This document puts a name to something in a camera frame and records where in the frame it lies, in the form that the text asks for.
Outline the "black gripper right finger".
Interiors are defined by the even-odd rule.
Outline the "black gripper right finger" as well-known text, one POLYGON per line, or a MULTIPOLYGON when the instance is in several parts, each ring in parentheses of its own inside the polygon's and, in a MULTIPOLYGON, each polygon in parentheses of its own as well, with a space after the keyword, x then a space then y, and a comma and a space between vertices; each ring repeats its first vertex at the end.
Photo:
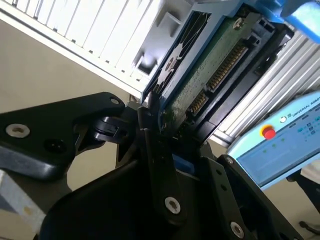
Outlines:
POLYGON ((302 236, 229 155, 200 150, 199 176, 209 187, 216 217, 229 240, 301 240, 302 236))

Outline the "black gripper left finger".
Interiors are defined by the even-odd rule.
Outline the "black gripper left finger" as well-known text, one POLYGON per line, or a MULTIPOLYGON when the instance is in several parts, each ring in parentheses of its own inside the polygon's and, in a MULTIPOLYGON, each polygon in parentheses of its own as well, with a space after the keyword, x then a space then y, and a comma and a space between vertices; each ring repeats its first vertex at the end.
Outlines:
POLYGON ((154 211, 181 226, 187 218, 182 192, 155 120, 149 108, 124 104, 108 92, 2 113, 0 167, 38 182, 57 182, 76 156, 115 143, 120 149, 116 169, 137 163, 154 211))

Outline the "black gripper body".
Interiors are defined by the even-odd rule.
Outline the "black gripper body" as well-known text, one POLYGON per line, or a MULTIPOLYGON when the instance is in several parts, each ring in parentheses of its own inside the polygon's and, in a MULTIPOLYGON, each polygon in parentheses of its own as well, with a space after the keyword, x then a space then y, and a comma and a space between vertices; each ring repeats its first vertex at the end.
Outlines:
POLYGON ((177 173, 187 219, 174 226, 152 206, 150 185, 136 162, 60 199, 40 228, 41 240, 224 240, 223 221, 202 183, 177 173))

